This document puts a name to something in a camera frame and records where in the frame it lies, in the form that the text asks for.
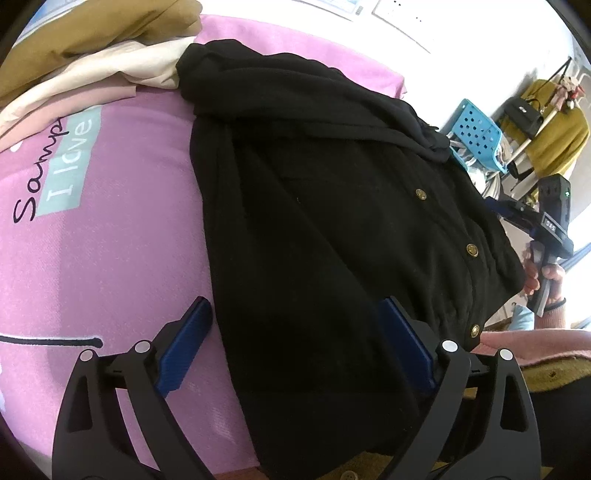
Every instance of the white screw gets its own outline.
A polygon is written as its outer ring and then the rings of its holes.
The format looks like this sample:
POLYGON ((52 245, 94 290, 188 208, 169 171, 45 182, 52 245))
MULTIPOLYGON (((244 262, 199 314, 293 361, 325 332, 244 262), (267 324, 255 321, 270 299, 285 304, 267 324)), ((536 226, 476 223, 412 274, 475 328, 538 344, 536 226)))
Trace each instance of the white screw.
POLYGON ((80 354, 80 360, 82 360, 83 362, 87 362, 88 360, 90 360, 92 357, 94 357, 95 353, 92 350, 84 350, 81 354, 80 354))
POLYGON ((446 352, 457 352, 457 343, 452 340, 444 340, 441 346, 446 352))
POLYGON ((506 348, 503 348, 503 350, 501 350, 501 358, 503 360, 513 360, 513 354, 511 353, 511 351, 507 350, 506 348))
POLYGON ((150 349, 150 342, 142 340, 135 344, 135 351, 138 353, 146 353, 150 349))

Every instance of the pink blanket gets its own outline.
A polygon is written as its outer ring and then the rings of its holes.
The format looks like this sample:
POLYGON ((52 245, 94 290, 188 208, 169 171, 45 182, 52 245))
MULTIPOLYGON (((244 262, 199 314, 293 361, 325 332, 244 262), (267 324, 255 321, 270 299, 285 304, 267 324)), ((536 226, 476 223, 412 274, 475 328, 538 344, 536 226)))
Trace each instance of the pink blanket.
MULTIPOLYGON (((199 41, 290 51, 389 95, 402 77, 285 28, 208 16, 199 41)), ((52 123, 0 153, 0 409, 16 437, 50 455, 76 357, 127 351, 212 299, 202 200, 189 159, 192 107, 177 91, 137 96, 52 123)), ((139 458, 154 465, 128 402, 139 458)), ((212 472, 258 464, 216 326, 167 402, 212 472)))

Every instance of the pink sleeve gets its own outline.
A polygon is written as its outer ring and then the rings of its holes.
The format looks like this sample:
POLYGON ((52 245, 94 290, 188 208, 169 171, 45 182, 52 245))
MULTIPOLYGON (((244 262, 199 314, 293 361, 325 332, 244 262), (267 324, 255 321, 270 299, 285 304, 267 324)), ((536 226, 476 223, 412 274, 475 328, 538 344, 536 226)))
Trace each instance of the pink sleeve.
POLYGON ((566 304, 549 312, 544 312, 544 316, 535 317, 534 329, 566 327, 566 304))

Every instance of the mint green label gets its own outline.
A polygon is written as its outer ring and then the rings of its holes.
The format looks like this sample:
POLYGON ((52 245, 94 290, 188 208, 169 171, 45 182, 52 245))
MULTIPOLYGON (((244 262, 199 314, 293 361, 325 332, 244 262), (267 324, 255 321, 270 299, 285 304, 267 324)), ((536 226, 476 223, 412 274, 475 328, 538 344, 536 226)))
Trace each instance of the mint green label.
POLYGON ((68 117, 64 130, 69 133, 49 161, 35 216, 80 206, 90 154, 100 130, 101 110, 101 105, 91 106, 68 117))

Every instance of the yellow garment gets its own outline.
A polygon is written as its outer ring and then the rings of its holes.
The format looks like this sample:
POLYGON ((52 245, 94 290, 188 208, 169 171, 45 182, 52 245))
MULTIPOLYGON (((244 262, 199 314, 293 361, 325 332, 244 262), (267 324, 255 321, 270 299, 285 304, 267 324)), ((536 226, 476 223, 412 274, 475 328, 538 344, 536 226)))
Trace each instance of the yellow garment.
POLYGON ((81 54, 124 40, 152 44, 201 30, 196 0, 86 0, 16 45, 0 66, 0 108, 81 54))
MULTIPOLYGON (((522 98, 530 97, 545 80, 536 80, 526 91, 522 98)), ((532 106, 539 109, 554 96, 556 84, 549 82, 535 98, 540 103, 533 101, 532 106)), ((546 118, 554 108, 550 105, 546 108, 543 117, 546 118)), ((505 117, 501 122, 501 130, 506 137, 511 137, 518 143, 523 143, 526 136, 515 124, 505 117)), ((538 178, 548 177, 555 173, 564 174, 580 155, 589 138, 589 125, 583 111, 580 108, 558 112, 550 123, 535 137, 525 152, 530 158, 538 178)))
POLYGON ((569 383, 591 376, 591 360, 560 358, 521 369, 530 393, 556 390, 569 383))
MULTIPOLYGON (((357 474, 359 480, 376 480, 391 460, 392 457, 390 456, 380 455, 379 453, 363 452, 349 460, 346 464, 334 469, 331 473, 321 476, 318 480, 341 480, 341 476, 347 471, 357 474)), ((432 470, 437 470, 446 465, 447 464, 444 462, 437 462, 433 465, 432 470)), ((551 471, 551 468, 542 467, 540 479, 544 479, 551 471)))

